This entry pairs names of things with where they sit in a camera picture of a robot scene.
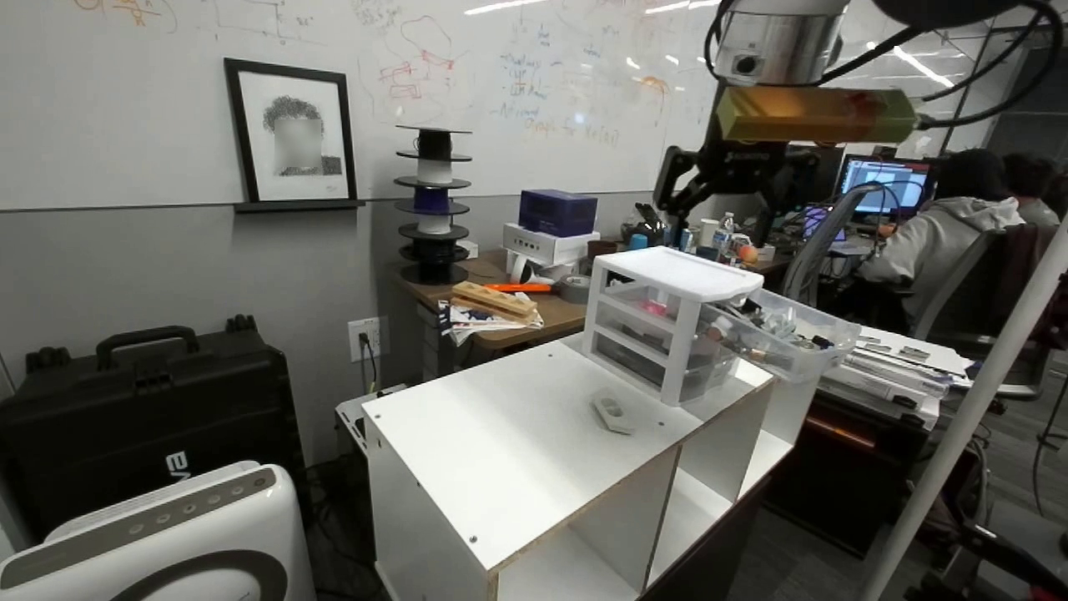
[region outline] picture frame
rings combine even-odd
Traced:
[[[239,209],[355,209],[346,75],[234,56],[223,71],[243,180]]]

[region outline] case handle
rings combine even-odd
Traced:
[[[200,346],[200,337],[190,327],[126,330],[126,335],[103,337],[97,342],[97,371],[115,367],[115,349],[138,346],[138,342],[156,342],[156,339],[185,339],[190,355]]]

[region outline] computer monitor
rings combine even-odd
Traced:
[[[849,193],[862,184],[886,184],[895,190],[895,199],[880,190],[873,190],[856,212],[857,218],[912,218],[933,193],[934,164],[933,159],[880,159],[880,155],[845,155],[838,193]]]

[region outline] whiteboard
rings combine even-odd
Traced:
[[[486,2],[5,0],[0,209],[243,199],[223,56],[346,74],[364,199],[412,193],[399,123],[472,125],[469,193],[647,190],[706,131],[714,7]]]

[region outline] black case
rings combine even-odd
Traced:
[[[0,402],[0,454],[36,540],[68,517],[249,457],[285,464],[306,498],[286,360],[253,318],[205,337],[116,335],[81,360],[29,355],[24,387]]]

